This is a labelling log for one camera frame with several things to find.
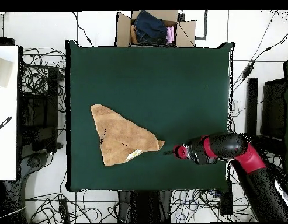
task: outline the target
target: green table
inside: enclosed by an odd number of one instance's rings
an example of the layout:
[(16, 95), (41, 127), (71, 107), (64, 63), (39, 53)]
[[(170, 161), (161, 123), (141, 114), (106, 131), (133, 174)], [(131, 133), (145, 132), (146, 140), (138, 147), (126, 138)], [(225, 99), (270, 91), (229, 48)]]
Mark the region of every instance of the green table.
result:
[[(220, 48), (78, 47), (66, 41), (67, 189), (225, 191), (225, 163), (163, 155), (188, 139), (227, 131), (231, 43)], [(102, 104), (165, 140), (104, 166), (90, 106)]]

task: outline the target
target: tan towel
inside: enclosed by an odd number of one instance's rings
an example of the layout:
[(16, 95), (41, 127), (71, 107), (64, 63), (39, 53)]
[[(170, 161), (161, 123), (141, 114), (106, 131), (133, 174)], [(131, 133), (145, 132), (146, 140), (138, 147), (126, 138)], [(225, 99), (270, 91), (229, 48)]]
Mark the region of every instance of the tan towel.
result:
[(131, 33), (131, 42), (133, 44), (138, 44), (136, 36), (136, 28), (134, 27), (134, 25), (131, 25), (130, 33)]
[(93, 105), (91, 111), (105, 166), (128, 162), (145, 151), (158, 151), (165, 143), (103, 105)]

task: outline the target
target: pink cloth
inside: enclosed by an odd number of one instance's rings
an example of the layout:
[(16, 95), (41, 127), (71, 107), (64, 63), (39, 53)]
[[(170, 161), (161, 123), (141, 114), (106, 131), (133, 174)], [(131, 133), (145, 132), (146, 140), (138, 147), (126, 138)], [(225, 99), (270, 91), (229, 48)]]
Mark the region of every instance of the pink cloth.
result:
[(174, 36), (174, 27), (167, 27), (167, 34), (166, 34), (166, 39), (168, 40), (166, 44), (171, 44), (175, 40)]
[(168, 45), (172, 43), (172, 32), (171, 32), (171, 27), (167, 27), (166, 29), (167, 29), (166, 39), (168, 40), (166, 44)]
[(172, 26), (171, 27), (171, 33), (172, 33), (172, 41), (175, 40), (175, 36), (174, 36), (174, 27)]

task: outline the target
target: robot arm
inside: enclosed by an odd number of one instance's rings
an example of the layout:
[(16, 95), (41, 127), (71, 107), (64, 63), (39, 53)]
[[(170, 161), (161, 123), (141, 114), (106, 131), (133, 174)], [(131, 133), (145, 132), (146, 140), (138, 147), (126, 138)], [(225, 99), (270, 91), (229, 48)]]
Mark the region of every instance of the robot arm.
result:
[(212, 164), (219, 158), (232, 159), (257, 220), (288, 221), (286, 188), (243, 136), (227, 133), (194, 138), (176, 145), (173, 153), (178, 159), (192, 159), (198, 165)]

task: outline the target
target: folded cloth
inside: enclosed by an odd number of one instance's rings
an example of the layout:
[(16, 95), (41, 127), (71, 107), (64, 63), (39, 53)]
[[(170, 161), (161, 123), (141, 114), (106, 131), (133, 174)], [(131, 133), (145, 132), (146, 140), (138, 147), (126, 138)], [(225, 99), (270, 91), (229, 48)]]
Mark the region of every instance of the folded cloth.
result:
[(130, 33), (131, 33), (131, 42), (133, 44), (137, 44), (136, 28), (134, 27), (134, 25), (131, 25)]
[(134, 21), (136, 36), (139, 43), (165, 44), (167, 29), (162, 20), (142, 10)]
[(171, 27), (167, 27), (166, 39), (167, 39), (167, 42), (166, 42), (167, 45), (171, 44), (173, 41)]
[(91, 112), (105, 166), (128, 162), (146, 151), (158, 151), (165, 143), (103, 105), (91, 106)]
[(172, 35), (172, 41), (175, 40), (175, 36), (174, 36), (174, 27), (171, 26), (171, 35)]

